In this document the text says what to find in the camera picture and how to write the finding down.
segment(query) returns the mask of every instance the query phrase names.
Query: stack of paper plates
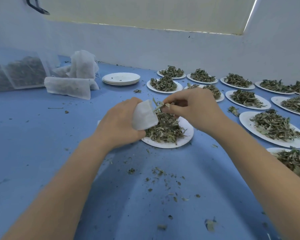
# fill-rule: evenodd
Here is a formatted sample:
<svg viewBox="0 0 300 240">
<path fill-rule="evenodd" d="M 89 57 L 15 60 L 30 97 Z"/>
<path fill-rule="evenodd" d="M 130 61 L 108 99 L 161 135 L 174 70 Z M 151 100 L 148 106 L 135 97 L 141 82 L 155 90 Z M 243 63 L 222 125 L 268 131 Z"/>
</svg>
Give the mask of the stack of paper plates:
<svg viewBox="0 0 300 240">
<path fill-rule="evenodd" d="M 140 80 L 140 76 L 135 73 L 118 72 L 105 75 L 102 81 L 106 84 L 123 86 L 135 84 Z"/>
</svg>

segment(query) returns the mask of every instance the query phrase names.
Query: black hook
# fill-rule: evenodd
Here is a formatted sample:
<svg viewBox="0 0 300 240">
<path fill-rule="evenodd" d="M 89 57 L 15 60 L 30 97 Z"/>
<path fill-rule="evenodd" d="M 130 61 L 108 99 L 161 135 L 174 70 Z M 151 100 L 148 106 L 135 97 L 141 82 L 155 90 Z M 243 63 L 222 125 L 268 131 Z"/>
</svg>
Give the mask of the black hook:
<svg viewBox="0 0 300 240">
<path fill-rule="evenodd" d="M 34 0 L 35 1 L 35 6 L 31 4 L 30 0 L 26 0 L 27 1 L 27 4 L 29 5 L 29 7 L 32 7 L 34 10 L 40 12 L 41 14 L 44 14 L 44 15 L 50 15 L 50 13 L 46 10 L 44 10 L 43 8 L 41 8 L 39 6 L 39 1 L 38 0 Z"/>
</svg>

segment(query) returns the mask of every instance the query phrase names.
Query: blue table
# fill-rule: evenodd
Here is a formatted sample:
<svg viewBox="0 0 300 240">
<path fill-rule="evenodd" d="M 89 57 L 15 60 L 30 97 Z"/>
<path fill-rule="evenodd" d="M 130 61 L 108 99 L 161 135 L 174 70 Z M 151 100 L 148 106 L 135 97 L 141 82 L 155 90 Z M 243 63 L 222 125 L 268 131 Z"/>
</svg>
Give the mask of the blue table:
<svg viewBox="0 0 300 240">
<path fill-rule="evenodd" d="M 92 134 L 108 109 L 132 96 L 142 100 L 154 97 L 157 101 L 166 96 L 144 86 L 151 77 L 158 77 L 156 71 L 99 66 L 101 77 L 133 72 L 141 79 L 134 85 L 112 86 L 97 78 L 100 90 L 91 92 L 91 100 L 49 94 L 45 88 L 0 93 L 0 236 L 65 163 L 79 141 Z M 178 80 L 184 86 L 188 81 Z M 216 86 L 223 93 L 234 89 L 221 82 Z M 142 92 L 135 94 L 135 89 Z M 278 96 L 259 88 L 253 91 L 267 100 Z M 239 118 L 227 113 L 227 109 L 233 105 L 241 113 L 248 111 L 227 98 L 218 104 L 237 123 Z M 272 108 L 300 128 L 299 115 L 274 104 Z M 255 138 L 265 148 L 277 147 Z M 228 155 L 213 144 L 218 145 L 212 137 L 195 130 L 191 143 L 180 148 L 153 148 L 138 141 L 110 152 L 92 185 L 75 239 L 260 240 L 269 239 L 268 234 L 272 240 L 278 239 Z M 155 167 L 163 169 L 167 176 L 155 179 Z M 130 168 L 136 173 L 129 175 Z M 178 202 L 168 193 L 177 193 Z M 217 225 L 211 233 L 204 222 L 214 217 Z M 158 230 L 158 224 L 167 224 L 166 231 Z"/>
</svg>

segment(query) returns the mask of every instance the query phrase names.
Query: hand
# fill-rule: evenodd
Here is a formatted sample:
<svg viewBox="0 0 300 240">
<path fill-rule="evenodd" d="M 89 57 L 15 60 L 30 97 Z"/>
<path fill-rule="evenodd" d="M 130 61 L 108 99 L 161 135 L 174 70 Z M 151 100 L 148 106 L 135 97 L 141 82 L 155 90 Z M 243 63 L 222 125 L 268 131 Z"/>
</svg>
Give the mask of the hand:
<svg viewBox="0 0 300 240">
<path fill-rule="evenodd" d="M 109 151 L 144 138 L 146 136 L 144 130 L 132 128 L 133 112 L 136 105 L 141 102 L 142 100 L 133 97 L 109 109 L 92 137 L 98 138 Z"/>
<path fill-rule="evenodd" d="M 170 108 L 163 107 L 162 112 L 181 116 L 193 127 L 209 135 L 218 130 L 220 121 L 228 119 L 209 89 L 184 89 L 168 96 L 163 102 L 174 102 L 175 105 L 171 104 Z"/>
</svg>

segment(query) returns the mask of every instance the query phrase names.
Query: right hand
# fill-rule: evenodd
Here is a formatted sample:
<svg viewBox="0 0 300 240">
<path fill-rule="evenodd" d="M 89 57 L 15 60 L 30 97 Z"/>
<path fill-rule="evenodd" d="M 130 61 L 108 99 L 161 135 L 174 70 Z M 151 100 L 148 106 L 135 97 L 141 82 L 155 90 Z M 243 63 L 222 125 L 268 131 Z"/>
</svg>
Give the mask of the right hand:
<svg viewBox="0 0 300 240">
<path fill-rule="evenodd" d="M 209 89 L 184 89 L 168 96 L 163 102 L 166 104 L 174 102 L 175 105 L 161 108 L 162 112 L 181 116 L 193 127 L 207 134 L 212 134 L 220 123 L 228 118 Z"/>
</svg>

